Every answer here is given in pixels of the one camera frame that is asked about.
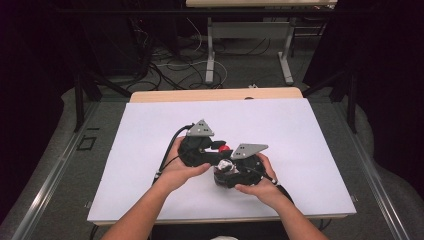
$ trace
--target white paper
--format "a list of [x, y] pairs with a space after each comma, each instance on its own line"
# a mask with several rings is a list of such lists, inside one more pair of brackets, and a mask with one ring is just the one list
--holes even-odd
[[[175, 132], [201, 119], [214, 131], [212, 140], [224, 140], [232, 149], [267, 144], [262, 153], [303, 214], [356, 213], [309, 102], [255, 99], [128, 103], [88, 221], [118, 220], [151, 186]], [[216, 186], [211, 168], [173, 192], [158, 220], [275, 216], [255, 197]]]

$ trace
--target black curtain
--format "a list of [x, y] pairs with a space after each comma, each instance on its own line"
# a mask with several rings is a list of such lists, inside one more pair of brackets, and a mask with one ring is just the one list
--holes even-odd
[[[424, 9], [414, 1], [380, 3], [373, 16], [330, 20], [304, 82], [314, 86], [360, 56], [358, 104], [373, 130], [373, 157], [424, 197]], [[371, 4], [340, 0], [337, 7]]]
[[73, 80], [49, 38], [37, 1], [0, 6], [0, 221], [36, 168]]

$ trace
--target person's left hand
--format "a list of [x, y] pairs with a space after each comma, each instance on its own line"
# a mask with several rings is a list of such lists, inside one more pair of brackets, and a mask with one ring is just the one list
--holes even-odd
[[181, 187], [189, 178], [203, 174], [210, 168], [209, 163], [205, 163], [198, 167], [187, 167], [178, 156], [178, 148], [181, 145], [181, 141], [184, 137], [178, 137], [175, 139], [174, 144], [169, 151], [168, 158], [165, 161], [165, 169], [162, 171], [162, 175], [156, 181], [156, 184], [160, 184], [165, 187], [169, 192], [176, 190]]

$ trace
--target forearm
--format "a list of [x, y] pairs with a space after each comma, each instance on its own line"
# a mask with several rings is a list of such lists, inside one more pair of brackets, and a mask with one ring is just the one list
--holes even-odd
[[290, 240], [328, 239], [286, 197], [281, 197], [274, 209]]
[[153, 185], [102, 239], [147, 239], [169, 193]]

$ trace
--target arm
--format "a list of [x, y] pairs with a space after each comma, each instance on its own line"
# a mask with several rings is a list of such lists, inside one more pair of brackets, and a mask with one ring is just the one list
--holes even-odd
[[[177, 138], [169, 152], [166, 163], [178, 156], [183, 138]], [[176, 158], [163, 170], [153, 186], [122, 216], [102, 239], [147, 239], [168, 195], [181, 187], [189, 178], [206, 172], [210, 164], [186, 167]]]
[[[277, 179], [268, 158], [258, 154], [267, 174]], [[261, 202], [273, 208], [280, 216], [281, 222], [291, 240], [299, 239], [327, 239], [290, 200], [268, 179], [263, 179], [255, 186], [236, 185], [235, 188], [242, 193], [255, 195]]]

